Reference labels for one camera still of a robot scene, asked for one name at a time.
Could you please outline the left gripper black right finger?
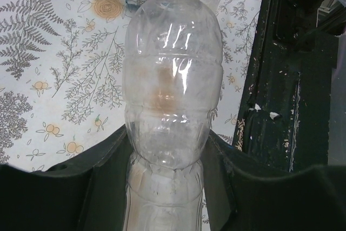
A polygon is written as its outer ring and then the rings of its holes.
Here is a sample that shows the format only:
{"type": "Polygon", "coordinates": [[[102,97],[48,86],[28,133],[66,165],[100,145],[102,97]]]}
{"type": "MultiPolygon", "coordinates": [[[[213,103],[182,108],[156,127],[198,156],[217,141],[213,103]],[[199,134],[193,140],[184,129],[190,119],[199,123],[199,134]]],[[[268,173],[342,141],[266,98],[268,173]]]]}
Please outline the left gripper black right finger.
{"type": "Polygon", "coordinates": [[[345,168],[289,173],[211,132],[202,154],[211,230],[345,230],[345,168]]]}

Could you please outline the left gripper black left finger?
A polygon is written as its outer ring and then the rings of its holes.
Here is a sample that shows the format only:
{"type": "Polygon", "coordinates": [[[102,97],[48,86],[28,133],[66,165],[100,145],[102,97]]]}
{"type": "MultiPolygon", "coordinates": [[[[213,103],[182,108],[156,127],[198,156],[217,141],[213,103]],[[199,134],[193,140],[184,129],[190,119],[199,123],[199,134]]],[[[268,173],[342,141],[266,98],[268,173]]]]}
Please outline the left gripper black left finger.
{"type": "Polygon", "coordinates": [[[46,171],[1,165],[1,230],[122,230],[125,127],[46,171]]]}

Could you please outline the clear bottle green logo cap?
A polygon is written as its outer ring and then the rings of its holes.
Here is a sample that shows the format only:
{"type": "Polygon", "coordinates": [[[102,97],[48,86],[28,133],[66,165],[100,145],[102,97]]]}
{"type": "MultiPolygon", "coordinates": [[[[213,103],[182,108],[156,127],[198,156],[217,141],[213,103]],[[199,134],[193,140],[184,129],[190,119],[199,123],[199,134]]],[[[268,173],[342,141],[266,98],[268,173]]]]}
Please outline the clear bottle green logo cap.
{"type": "Polygon", "coordinates": [[[202,0],[147,0],[125,37],[122,95],[134,149],[124,230],[201,230],[201,154],[223,76],[222,36],[202,0]]]}

